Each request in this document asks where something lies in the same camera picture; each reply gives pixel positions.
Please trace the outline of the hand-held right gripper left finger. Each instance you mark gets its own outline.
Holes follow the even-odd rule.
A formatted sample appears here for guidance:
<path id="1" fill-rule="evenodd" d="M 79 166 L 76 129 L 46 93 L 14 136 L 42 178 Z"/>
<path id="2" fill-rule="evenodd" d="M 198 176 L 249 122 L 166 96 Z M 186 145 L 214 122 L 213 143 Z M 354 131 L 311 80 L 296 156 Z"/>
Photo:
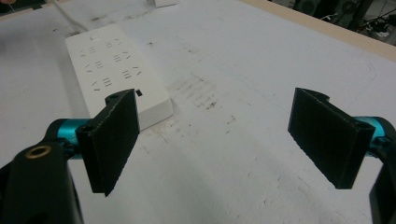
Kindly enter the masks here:
<path id="1" fill-rule="evenodd" d="M 45 133 L 69 158 L 79 155 L 94 193 L 109 195 L 140 133 L 135 90 L 112 93 L 92 119 L 57 119 Z"/>

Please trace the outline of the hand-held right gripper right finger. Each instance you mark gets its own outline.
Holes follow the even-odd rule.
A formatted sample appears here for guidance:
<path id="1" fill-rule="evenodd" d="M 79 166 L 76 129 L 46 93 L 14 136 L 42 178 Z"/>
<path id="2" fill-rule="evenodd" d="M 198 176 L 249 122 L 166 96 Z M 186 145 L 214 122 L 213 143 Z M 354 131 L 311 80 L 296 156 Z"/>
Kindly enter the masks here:
<path id="1" fill-rule="evenodd" d="M 294 92 L 288 132 L 337 189 L 351 189 L 363 158 L 386 161 L 396 150 L 396 128 L 380 117 L 352 117 L 324 93 Z"/>

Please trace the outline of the white power strip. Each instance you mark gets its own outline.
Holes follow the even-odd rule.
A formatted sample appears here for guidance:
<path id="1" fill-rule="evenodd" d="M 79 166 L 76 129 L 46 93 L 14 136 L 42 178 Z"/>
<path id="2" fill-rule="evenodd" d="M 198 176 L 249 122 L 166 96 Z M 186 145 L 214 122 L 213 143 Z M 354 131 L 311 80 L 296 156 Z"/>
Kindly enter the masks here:
<path id="1" fill-rule="evenodd" d="M 105 98 L 133 89 L 142 130 L 173 115 L 170 95 L 153 66 L 117 24 L 66 38 L 71 62 L 91 116 Z"/>

